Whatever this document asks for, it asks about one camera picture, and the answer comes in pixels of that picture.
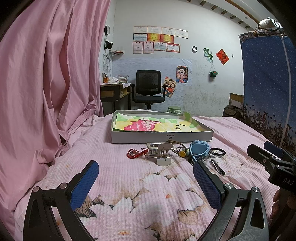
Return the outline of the right hand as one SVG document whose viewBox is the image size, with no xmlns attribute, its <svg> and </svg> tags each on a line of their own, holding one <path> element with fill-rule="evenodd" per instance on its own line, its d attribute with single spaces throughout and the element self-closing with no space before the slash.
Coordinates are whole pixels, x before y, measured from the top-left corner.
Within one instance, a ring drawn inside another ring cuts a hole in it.
<svg viewBox="0 0 296 241">
<path fill-rule="evenodd" d="M 283 200 L 282 190 L 277 190 L 273 197 L 273 206 L 271 208 L 270 219 L 274 219 L 281 211 Z M 295 210 L 296 207 L 296 197 L 295 193 L 292 193 L 288 198 L 283 206 L 288 206 L 291 210 Z"/>
</svg>

